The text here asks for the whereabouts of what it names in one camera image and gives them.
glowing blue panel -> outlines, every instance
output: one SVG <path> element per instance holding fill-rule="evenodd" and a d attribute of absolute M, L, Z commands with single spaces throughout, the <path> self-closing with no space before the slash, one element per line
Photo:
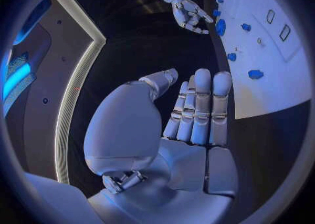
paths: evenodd
<path fill-rule="evenodd" d="M 3 100 L 6 99 L 8 94 L 13 90 L 13 88 L 22 80 L 24 79 L 28 74 L 30 73 L 30 66 L 28 63 L 24 64 L 16 70 L 6 81 L 3 88 Z"/>

